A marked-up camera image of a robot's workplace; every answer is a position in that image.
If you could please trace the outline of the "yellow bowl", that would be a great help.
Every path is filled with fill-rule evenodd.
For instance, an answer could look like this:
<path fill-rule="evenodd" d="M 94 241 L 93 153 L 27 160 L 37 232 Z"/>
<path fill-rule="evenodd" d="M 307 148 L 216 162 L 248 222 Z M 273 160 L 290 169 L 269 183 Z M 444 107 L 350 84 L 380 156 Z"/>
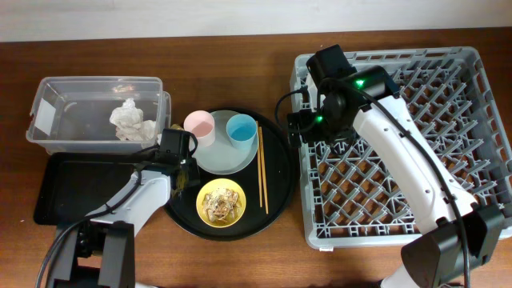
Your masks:
<path fill-rule="evenodd" d="M 227 228 L 238 222 L 246 210 L 246 195 L 233 180 L 218 178 L 205 184 L 196 197 L 200 219 L 213 228 Z"/>

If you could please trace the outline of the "pink plastic cup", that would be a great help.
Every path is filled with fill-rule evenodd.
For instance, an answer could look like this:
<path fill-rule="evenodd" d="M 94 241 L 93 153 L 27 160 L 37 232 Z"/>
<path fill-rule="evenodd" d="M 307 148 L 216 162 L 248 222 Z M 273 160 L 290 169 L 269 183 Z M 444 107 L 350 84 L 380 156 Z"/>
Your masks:
<path fill-rule="evenodd" d="M 215 120 L 205 110 L 190 113 L 184 120 L 184 129 L 194 134 L 199 147 L 211 146 L 215 141 Z"/>

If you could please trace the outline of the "wooden chopstick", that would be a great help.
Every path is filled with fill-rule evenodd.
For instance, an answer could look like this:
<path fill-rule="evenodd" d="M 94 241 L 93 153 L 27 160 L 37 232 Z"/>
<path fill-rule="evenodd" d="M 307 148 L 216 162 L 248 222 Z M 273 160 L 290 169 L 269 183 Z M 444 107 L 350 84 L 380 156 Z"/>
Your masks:
<path fill-rule="evenodd" d="M 265 163 L 265 151 L 264 151 L 264 143 L 263 143 L 263 132 L 260 127 L 259 137 L 260 137 L 260 151 L 261 151 L 261 164 L 262 164 L 262 200 L 263 205 L 265 207 L 266 214 L 269 213 L 269 205 L 268 205 L 268 192 L 267 192 L 267 181 L 266 181 L 266 163 Z"/>
<path fill-rule="evenodd" d="M 256 121 L 256 140 L 257 140 L 257 144 L 258 144 L 258 149 L 257 149 L 257 164 L 258 164 L 258 194 L 259 194 L 259 206 L 260 208 L 262 208 L 262 205 L 263 205 L 263 200 L 262 200 L 262 164 L 261 164 L 261 151 L 260 151 L 260 137 L 259 137 L 259 132 L 260 132 L 260 127 L 259 127 L 259 123 L 258 121 Z"/>

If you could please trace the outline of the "blue plastic cup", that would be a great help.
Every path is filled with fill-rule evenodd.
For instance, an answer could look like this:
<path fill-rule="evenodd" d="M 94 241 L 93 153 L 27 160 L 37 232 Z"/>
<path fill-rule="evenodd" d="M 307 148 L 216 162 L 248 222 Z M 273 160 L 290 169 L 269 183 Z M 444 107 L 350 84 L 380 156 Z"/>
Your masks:
<path fill-rule="evenodd" d="M 233 147 L 248 150 L 254 142 L 257 124 L 248 114 L 236 114 L 228 120 L 226 132 Z"/>

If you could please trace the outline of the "white napkin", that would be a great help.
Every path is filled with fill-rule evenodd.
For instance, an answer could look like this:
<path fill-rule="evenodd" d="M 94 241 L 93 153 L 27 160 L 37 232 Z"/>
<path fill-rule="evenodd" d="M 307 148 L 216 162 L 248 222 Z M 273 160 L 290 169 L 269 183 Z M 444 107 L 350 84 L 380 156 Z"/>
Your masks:
<path fill-rule="evenodd" d="M 143 111 L 136 107 L 132 98 L 113 109 L 110 123 L 115 125 L 115 135 L 121 141 L 149 141 L 156 130 L 156 122 L 145 120 Z"/>

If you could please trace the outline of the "gold snack wrapper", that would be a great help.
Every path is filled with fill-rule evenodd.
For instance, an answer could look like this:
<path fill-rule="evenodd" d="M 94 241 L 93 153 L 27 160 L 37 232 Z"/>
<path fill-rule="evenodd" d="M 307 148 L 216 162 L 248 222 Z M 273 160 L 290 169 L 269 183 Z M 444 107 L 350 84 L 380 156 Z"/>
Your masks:
<path fill-rule="evenodd" d="M 179 124 L 173 124 L 170 128 L 172 130 L 184 130 Z"/>

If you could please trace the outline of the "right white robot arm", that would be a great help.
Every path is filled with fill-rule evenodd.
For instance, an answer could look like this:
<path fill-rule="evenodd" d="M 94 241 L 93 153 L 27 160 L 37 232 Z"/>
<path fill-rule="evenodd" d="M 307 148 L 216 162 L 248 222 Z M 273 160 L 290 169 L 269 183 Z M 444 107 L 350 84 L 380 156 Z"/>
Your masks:
<path fill-rule="evenodd" d="M 304 142 L 357 134 L 383 161 L 405 197 L 421 237 L 401 249 L 402 265 L 382 287 L 440 287 L 488 263 L 505 216 L 482 206 L 450 174 L 414 124 L 397 84 L 380 66 L 308 71 L 317 107 L 291 115 Z"/>

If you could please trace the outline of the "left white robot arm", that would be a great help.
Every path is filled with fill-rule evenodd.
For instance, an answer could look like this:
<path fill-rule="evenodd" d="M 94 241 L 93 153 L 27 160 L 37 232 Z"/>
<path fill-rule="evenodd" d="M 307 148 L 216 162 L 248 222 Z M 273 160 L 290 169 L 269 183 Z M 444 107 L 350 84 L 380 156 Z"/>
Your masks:
<path fill-rule="evenodd" d="M 61 229 L 36 287 L 143 287 L 135 280 L 134 239 L 150 217 L 200 183 L 196 160 L 143 161 L 110 200 Z"/>

